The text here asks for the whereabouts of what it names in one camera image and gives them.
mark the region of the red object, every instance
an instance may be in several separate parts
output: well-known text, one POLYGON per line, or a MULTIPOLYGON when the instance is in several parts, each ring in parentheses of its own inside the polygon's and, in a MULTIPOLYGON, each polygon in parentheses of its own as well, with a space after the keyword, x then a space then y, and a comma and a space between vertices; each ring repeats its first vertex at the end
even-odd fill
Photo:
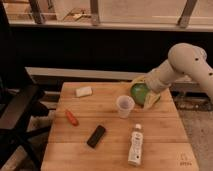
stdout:
POLYGON ((76 117, 69 111, 66 110, 65 114, 67 115, 67 119, 70 121, 70 123, 74 126, 78 126, 78 120, 76 119, 76 117))

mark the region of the wooden tabletop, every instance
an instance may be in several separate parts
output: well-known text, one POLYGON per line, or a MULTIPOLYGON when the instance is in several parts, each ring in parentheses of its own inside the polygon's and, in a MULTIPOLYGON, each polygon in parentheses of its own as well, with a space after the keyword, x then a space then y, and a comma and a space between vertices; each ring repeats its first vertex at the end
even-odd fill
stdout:
POLYGON ((129 83, 64 83, 42 163, 43 171, 198 171, 191 145, 169 90, 147 111, 139 105, 120 119, 115 101, 129 95, 129 83), (75 89, 91 86, 92 96, 76 98, 75 89), (70 110, 79 126, 65 115, 70 110), (133 126, 143 126, 142 164, 128 164, 133 126), (107 132, 95 149, 86 141, 98 125, 107 132))

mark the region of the chair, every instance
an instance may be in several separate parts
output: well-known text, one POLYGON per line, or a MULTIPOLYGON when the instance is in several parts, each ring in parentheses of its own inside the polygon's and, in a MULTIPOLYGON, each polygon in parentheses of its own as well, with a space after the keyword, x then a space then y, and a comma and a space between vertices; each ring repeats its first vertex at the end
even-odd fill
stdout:
POLYGON ((17 57, 2 1, 0 40, 0 170, 20 145, 40 169, 41 162, 34 153, 29 138, 49 131, 50 126, 31 132, 27 132, 27 127, 32 115, 48 115, 48 109, 38 101, 44 92, 33 83, 17 57), (14 95, 9 91, 10 88, 20 91, 14 95))

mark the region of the white block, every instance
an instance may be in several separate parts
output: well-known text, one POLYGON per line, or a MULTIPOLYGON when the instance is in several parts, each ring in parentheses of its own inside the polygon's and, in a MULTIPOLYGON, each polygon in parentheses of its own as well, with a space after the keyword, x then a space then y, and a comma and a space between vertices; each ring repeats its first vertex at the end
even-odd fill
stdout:
POLYGON ((76 97, 83 97, 89 95, 92 95, 92 88, 90 86, 76 89, 76 97))

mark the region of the plastic cup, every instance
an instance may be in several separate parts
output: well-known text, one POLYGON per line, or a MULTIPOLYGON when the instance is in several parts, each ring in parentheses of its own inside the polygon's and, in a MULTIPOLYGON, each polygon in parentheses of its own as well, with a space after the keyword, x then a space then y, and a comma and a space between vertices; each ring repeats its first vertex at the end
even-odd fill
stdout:
POLYGON ((123 95, 117 98, 116 105, 120 118, 128 118, 131 110, 135 106, 135 102, 130 96, 123 95))

